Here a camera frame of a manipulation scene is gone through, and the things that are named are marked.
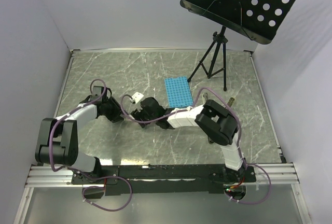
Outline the black beige stapler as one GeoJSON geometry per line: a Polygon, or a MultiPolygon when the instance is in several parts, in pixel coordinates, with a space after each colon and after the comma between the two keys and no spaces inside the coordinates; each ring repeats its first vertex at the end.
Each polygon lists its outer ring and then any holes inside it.
{"type": "MultiPolygon", "coordinates": [[[[205,93],[203,94],[203,96],[202,96],[203,104],[205,104],[205,103],[207,102],[208,99],[209,99],[208,93],[205,92],[205,93]]],[[[213,143],[212,139],[211,139],[209,136],[207,137],[207,140],[208,140],[208,143],[209,143],[209,144],[212,144],[212,143],[213,143]]]]}

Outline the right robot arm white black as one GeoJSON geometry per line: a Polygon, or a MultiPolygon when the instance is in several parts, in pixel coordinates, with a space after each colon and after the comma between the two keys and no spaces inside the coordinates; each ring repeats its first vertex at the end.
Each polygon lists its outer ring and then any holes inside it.
{"type": "Polygon", "coordinates": [[[214,100],[187,108],[163,108],[153,97],[141,101],[141,108],[129,116],[141,127],[155,123],[162,129],[198,127],[208,138],[222,148],[226,174],[231,181],[239,181],[245,174],[242,154],[239,152],[240,127],[225,107],[214,100]]]}

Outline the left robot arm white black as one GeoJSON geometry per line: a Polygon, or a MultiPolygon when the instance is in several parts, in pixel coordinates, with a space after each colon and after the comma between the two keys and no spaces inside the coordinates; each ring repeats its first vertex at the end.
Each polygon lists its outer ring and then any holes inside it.
{"type": "Polygon", "coordinates": [[[79,151],[78,132],[99,116],[110,122],[123,121],[121,108],[108,87],[94,86],[92,92],[70,112],[41,121],[35,160],[53,165],[55,171],[68,168],[84,173],[88,182],[98,183],[103,176],[100,159],[79,151]]]}

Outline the blue studded building plate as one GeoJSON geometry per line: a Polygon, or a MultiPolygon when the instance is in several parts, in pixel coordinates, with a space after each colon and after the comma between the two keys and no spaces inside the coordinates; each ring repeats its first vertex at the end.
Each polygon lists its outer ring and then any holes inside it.
{"type": "Polygon", "coordinates": [[[185,76],[164,80],[170,108],[183,108],[193,104],[190,87],[185,76]]]}

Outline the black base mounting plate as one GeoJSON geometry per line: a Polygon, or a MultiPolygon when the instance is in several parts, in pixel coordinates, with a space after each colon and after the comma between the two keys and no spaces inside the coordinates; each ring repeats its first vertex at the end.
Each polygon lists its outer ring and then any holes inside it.
{"type": "Polygon", "coordinates": [[[106,195],[129,193],[224,193],[227,185],[254,183],[254,168],[234,171],[224,164],[103,165],[100,173],[88,178],[75,172],[73,185],[105,186],[106,195]]]}

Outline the black perforated music stand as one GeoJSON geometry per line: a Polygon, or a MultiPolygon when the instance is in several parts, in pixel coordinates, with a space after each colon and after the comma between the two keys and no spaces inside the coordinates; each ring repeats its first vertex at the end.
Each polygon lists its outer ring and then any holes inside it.
{"type": "Polygon", "coordinates": [[[214,71],[218,53],[226,56],[227,38],[230,29],[249,40],[268,45],[275,38],[278,28],[290,11],[295,0],[181,0],[180,5],[189,12],[205,17],[222,26],[213,33],[213,41],[195,70],[203,68],[207,78],[218,73],[227,75],[227,59],[223,67],[214,71]]]}

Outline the aluminium frame rail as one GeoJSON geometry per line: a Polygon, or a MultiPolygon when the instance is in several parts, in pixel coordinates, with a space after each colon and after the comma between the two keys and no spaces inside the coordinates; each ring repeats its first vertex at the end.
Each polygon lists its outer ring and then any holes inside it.
{"type": "Polygon", "coordinates": [[[75,172],[30,168],[15,223],[310,223],[291,163],[254,166],[256,182],[224,193],[129,193],[107,196],[105,186],[73,185],[75,172]]]}

